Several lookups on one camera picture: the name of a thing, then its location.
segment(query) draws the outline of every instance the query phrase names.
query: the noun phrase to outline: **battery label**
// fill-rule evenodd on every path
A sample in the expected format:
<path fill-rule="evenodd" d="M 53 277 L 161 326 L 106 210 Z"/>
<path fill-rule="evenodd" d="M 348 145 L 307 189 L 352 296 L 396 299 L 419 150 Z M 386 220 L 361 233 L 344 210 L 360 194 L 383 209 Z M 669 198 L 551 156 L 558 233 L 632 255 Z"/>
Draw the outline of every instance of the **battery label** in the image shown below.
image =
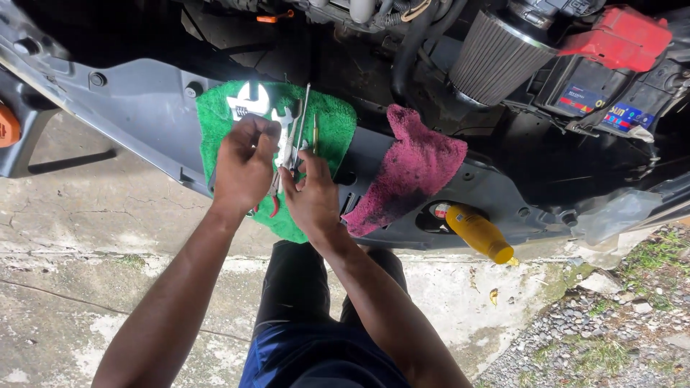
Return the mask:
<path fill-rule="evenodd" d="M 599 108 L 605 102 L 606 97 L 603 95 L 585 90 L 575 84 L 569 84 L 556 106 L 574 115 L 583 115 Z M 602 120 L 602 124 L 622 132 L 628 132 L 638 125 L 647 129 L 653 120 L 654 115 L 619 102 L 609 109 L 609 113 Z"/>

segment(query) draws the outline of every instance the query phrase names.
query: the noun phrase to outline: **concrete floor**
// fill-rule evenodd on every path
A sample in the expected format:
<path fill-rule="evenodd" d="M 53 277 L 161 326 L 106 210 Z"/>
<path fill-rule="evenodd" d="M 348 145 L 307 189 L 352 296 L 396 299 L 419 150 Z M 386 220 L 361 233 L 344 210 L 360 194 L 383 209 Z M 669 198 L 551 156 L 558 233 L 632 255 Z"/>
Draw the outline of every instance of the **concrete floor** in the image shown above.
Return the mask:
<path fill-rule="evenodd" d="M 48 124 L 33 162 L 109 146 L 95 130 L 60 114 Z M 87 387 L 127 314 L 210 200 L 127 152 L 91 166 L 0 180 L 0 192 L 0 384 Z M 569 258 L 610 267 L 647 234 L 623 235 L 613 253 L 567 241 L 519 246 L 519 267 L 492 265 L 464 249 L 399 255 L 412 299 L 465 373 L 476 376 L 563 295 L 565 278 L 587 271 L 573 268 Z M 276 240 L 251 220 L 242 224 L 176 387 L 237 385 Z M 338 316 L 344 291 L 332 274 L 329 281 L 331 313 Z M 497 306 L 489 301 L 494 288 Z"/>

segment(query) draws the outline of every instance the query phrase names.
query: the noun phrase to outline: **bolt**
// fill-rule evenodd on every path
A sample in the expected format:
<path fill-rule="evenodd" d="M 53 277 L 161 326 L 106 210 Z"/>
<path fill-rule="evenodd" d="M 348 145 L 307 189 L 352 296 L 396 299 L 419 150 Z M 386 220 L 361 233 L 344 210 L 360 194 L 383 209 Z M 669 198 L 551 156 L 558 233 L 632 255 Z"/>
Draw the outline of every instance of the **bolt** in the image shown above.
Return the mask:
<path fill-rule="evenodd" d="M 88 76 L 88 80 L 91 81 L 93 86 L 103 86 L 108 82 L 106 76 L 99 72 L 92 72 L 91 75 Z"/>
<path fill-rule="evenodd" d="M 572 228 L 573 226 L 578 224 L 578 219 L 575 216 L 575 214 L 568 213 L 563 216 L 563 223 L 565 224 L 565 226 Z"/>
<path fill-rule="evenodd" d="M 35 55 L 41 51 L 38 43 L 34 42 L 31 38 L 20 39 L 12 44 L 14 49 L 19 51 L 21 54 Z"/>
<path fill-rule="evenodd" d="M 184 95 L 189 98 L 197 98 L 204 92 L 204 87 L 199 82 L 191 81 L 186 88 L 184 88 Z"/>

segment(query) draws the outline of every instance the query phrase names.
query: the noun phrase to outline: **sticker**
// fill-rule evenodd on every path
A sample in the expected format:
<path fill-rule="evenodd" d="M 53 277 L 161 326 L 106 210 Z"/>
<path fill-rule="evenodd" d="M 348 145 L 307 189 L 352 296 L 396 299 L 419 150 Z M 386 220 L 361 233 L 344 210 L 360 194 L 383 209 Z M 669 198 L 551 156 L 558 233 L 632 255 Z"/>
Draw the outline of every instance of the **sticker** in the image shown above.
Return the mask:
<path fill-rule="evenodd" d="M 436 205 L 436 207 L 433 209 L 434 217 L 438 218 L 439 220 L 445 220 L 446 213 L 448 213 L 448 209 L 450 208 L 451 205 L 445 202 Z"/>
<path fill-rule="evenodd" d="M 603 105 L 606 97 L 569 84 L 556 106 L 574 115 L 584 115 Z M 642 112 L 637 108 L 619 102 L 609 109 L 609 113 L 602 120 L 607 127 L 628 132 L 631 128 L 641 126 L 647 129 L 654 120 L 654 115 Z"/>

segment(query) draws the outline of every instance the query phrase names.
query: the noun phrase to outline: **yellow bottle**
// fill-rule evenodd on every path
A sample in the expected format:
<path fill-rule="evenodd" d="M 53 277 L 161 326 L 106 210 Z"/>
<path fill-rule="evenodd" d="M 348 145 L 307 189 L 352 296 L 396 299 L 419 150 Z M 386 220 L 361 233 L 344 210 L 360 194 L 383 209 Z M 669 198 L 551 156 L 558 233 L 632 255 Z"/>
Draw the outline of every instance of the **yellow bottle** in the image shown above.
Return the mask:
<path fill-rule="evenodd" d="M 471 206 L 453 204 L 446 212 L 446 222 L 467 245 L 487 255 L 496 264 L 505 264 L 513 257 L 515 251 L 501 231 Z"/>

